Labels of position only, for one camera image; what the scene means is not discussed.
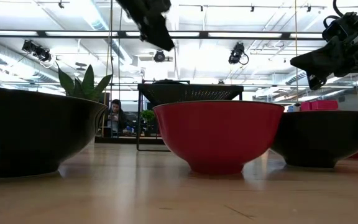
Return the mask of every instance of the table surface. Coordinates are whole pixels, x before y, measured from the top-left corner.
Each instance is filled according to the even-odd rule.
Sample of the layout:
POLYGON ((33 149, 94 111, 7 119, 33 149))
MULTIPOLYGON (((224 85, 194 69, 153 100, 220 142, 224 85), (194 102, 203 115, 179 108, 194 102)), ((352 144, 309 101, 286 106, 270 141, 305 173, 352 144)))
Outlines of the table surface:
POLYGON ((270 152, 208 177, 170 152, 95 144, 54 174, 0 179, 0 223, 358 223, 358 161, 309 170, 270 152))

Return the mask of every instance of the green plant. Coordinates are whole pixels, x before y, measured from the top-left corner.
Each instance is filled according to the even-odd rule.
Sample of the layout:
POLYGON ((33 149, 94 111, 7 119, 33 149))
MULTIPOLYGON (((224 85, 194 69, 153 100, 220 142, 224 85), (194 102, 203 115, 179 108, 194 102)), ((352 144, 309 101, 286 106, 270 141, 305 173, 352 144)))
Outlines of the green plant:
POLYGON ((155 119, 155 115, 152 110, 143 110, 140 115, 147 124, 150 124, 155 119))
POLYGON ((58 66, 59 80, 62 87, 66 90, 67 96, 84 98, 98 101, 103 90, 109 85, 112 75, 106 75, 99 84, 94 87, 94 73, 92 65, 86 69, 84 80, 81 82, 78 78, 73 79, 63 72, 58 66))

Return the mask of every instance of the ceiling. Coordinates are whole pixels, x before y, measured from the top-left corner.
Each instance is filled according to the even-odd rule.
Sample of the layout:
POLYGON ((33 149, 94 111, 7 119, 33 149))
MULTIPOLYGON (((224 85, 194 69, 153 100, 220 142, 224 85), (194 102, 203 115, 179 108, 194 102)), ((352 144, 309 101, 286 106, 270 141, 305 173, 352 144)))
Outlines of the ceiling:
MULTIPOLYGON (((0 0, 0 29, 93 30, 87 18, 94 14, 99 14, 107 27, 109 26, 110 1, 63 1, 64 9, 58 6, 59 2, 0 0)), ((297 0, 296 16, 293 0, 171 0, 171 2, 172 8, 167 13, 169 30, 322 32, 323 19, 328 15, 335 15, 332 2, 322 0, 297 0)), ((338 6, 342 12, 358 12, 358 0, 340 0, 338 6)), ((137 26, 127 18, 125 12, 121 17, 121 12, 121 7, 114 2, 112 29, 137 31, 137 26)), ((76 62, 92 64, 99 78, 112 72, 108 57, 109 44, 104 39, 26 39, 31 39, 36 44, 50 49, 56 55, 61 68, 70 75, 81 77, 84 74, 76 70, 78 68, 76 62)), ((171 60, 156 63, 152 60, 158 50, 155 46, 138 39, 114 41, 122 48, 121 52, 128 54, 132 59, 132 63, 119 63, 117 54, 113 53, 114 76, 119 75, 122 78, 121 82, 140 82, 144 77, 147 80, 153 78, 190 80, 192 83, 217 83, 222 79, 227 84, 247 85, 284 84, 285 80, 296 74, 296 68, 290 65, 291 58, 325 45, 325 41, 310 40, 295 42, 179 39, 175 42, 176 53, 174 50, 165 52, 171 60), (248 50, 249 63, 245 66, 230 65, 227 62, 237 42, 244 43, 248 50)), ((0 54, 6 54, 3 49, 9 49, 21 57, 35 61, 35 58, 21 50, 23 43, 22 38, 0 37, 0 54)), ((53 76, 57 68, 52 65, 48 70, 53 76)), ((306 79, 300 80, 299 84, 307 85, 306 79)))

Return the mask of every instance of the potted plant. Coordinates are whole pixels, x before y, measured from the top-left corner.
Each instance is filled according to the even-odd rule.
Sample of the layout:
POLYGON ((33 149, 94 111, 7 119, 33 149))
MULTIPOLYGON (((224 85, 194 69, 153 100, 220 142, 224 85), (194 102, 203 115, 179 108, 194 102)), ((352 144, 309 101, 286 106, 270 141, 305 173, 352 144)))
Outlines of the potted plant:
POLYGON ((111 76, 94 87, 92 66, 82 82, 58 74, 67 96, 0 88, 0 177, 55 172, 94 138, 111 76))
POLYGON ((144 121, 146 122, 146 131, 144 132, 145 137, 150 137, 150 127, 152 124, 152 121, 155 119, 154 112, 152 110, 143 110, 140 114, 144 121))

